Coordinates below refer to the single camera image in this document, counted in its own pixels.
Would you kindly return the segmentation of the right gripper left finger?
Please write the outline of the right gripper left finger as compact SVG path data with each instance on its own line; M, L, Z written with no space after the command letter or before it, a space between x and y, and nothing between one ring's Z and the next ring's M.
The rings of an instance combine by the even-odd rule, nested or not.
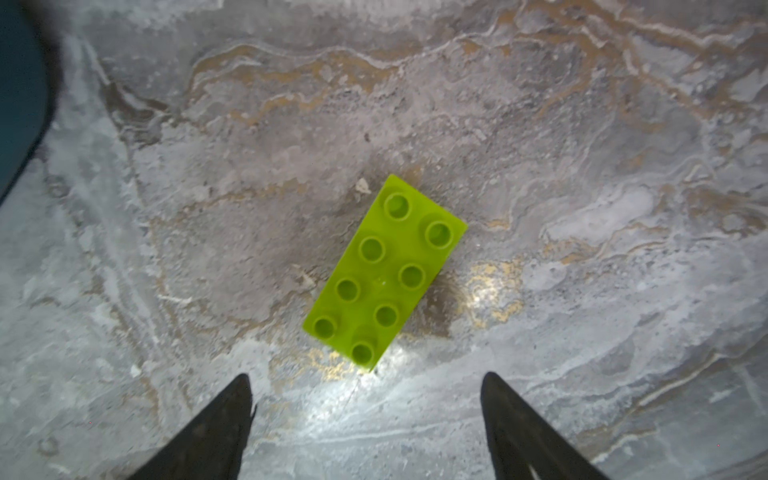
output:
M256 412L241 373L131 477L236 480Z

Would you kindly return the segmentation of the green lego brick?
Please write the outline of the green lego brick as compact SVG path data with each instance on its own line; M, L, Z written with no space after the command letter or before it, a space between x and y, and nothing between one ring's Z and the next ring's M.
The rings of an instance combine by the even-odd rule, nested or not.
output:
M389 176L304 320L304 331L373 369L466 230L463 220Z

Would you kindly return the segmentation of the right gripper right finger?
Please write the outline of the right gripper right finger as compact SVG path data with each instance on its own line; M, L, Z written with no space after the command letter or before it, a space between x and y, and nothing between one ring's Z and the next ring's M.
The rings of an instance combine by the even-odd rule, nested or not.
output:
M480 403L496 478L607 479L494 372Z

